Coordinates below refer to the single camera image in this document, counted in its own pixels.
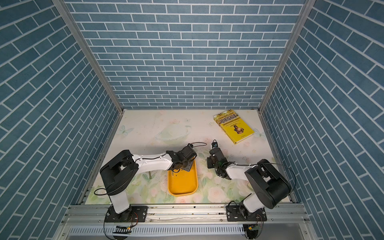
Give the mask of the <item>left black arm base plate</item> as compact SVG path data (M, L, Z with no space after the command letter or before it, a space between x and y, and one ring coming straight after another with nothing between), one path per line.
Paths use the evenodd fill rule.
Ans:
M146 220L148 209L144 205L134 205L118 214L114 206L110 206L105 216L105 223L143 223Z

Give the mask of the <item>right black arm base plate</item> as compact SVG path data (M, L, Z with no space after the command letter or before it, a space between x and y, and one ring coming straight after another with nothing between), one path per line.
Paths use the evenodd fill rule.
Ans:
M267 216L264 208L255 212L249 212L244 206L227 205L226 206L228 222L265 222Z

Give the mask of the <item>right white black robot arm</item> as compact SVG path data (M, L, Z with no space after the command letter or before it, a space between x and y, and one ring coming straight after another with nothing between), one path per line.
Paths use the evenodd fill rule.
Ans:
M209 169L227 180L244 180L251 184L253 192L237 206L238 214L245 221L256 219L256 212L263 208L273 209L293 191L290 182L266 159L253 165L230 162L218 147L210 150L207 157Z

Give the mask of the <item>yellow plastic storage tray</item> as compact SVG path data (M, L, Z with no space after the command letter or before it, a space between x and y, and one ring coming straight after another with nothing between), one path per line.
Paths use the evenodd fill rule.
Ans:
M189 172L184 170L177 173L168 172L168 191L175 197L191 195L197 191L198 186L198 173L195 162Z

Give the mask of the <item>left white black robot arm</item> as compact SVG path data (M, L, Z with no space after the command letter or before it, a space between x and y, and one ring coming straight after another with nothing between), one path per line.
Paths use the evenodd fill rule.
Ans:
M193 144L187 144L177 152L168 150L157 155L135 155L129 150L118 153L100 169L104 189L115 213L130 209L126 188L136 175L152 171L190 171L196 157Z

